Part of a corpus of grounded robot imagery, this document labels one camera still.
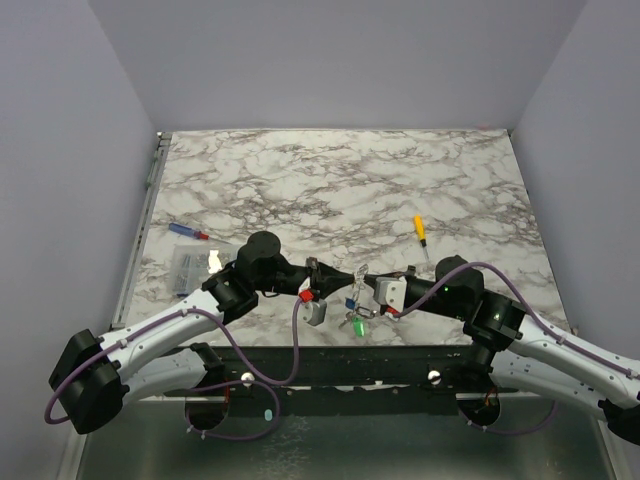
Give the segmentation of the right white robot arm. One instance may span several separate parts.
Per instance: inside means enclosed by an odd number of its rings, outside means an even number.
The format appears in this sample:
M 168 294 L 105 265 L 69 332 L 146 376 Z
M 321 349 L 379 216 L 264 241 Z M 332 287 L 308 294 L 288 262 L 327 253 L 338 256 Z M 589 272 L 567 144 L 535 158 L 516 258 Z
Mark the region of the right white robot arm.
M 413 272 L 367 274 L 374 300 L 394 319 L 415 310 L 463 323 L 474 353 L 459 367 L 461 383 L 481 391 L 535 393 L 579 406 L 619 438 L 639 442 L 639 363 L 558 327 L 535 312 L 504 274 L 505 296 L 486 289 L 485 262 L 450 256 L 432 281 Z

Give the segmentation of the green key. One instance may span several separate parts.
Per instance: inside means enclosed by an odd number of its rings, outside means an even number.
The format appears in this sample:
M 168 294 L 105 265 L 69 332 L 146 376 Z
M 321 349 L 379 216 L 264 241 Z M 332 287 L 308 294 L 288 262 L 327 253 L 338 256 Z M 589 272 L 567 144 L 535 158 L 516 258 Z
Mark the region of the green key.
M 354 328 L 354 332 L 356 334 L 357 337 L 363 337 L 365 335 L 365 325 L 364 322 L 359 319 L 359 318 L 355 318 L 352 320 L 352 325 Z

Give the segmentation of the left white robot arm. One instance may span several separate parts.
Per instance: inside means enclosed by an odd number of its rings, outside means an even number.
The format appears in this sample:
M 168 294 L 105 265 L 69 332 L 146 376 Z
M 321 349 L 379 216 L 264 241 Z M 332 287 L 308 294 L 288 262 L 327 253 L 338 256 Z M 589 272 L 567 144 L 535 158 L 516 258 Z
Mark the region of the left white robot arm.
M 113 420 L 126 403 L 175 390 L 206 395 L 220 385 L 221 371 L 206 344 L 178 346 L 257 307 L 260 295 L 291 295 L 294 308 L 317 306 L 351 285 L 353 275 L 310 257 L 302 266 L 281 252 L 279 238 L 252 234 L 234 259 L 177 304 L 128 329 L 96 336 L 85 329 L 67 342 L 50 377 L 45 407 L 49 425 L 69 422 L 79 434 Z

